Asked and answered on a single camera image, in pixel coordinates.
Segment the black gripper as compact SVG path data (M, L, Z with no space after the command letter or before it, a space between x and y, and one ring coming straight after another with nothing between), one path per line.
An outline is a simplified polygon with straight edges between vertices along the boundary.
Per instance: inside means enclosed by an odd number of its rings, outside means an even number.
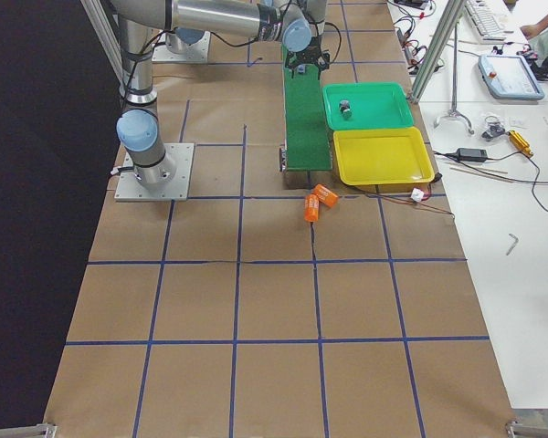
M317 45L308 46L299 52L288 50L284 61L284 67L288 70L291 78L295 77L296 68L301 65L315 66L319 70L318 78L320 78L321 73L330 68L330 64L330 53Z

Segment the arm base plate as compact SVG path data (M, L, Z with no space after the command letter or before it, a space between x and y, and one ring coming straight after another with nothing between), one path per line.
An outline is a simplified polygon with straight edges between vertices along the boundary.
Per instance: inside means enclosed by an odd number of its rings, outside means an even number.
M118 202L186 201L194 162L193 143L165 143L163 160L150 168L135 166L125 152L114 198Z
M153 51L153 63L206 64L209 46L209 32L176 28L161 37Z

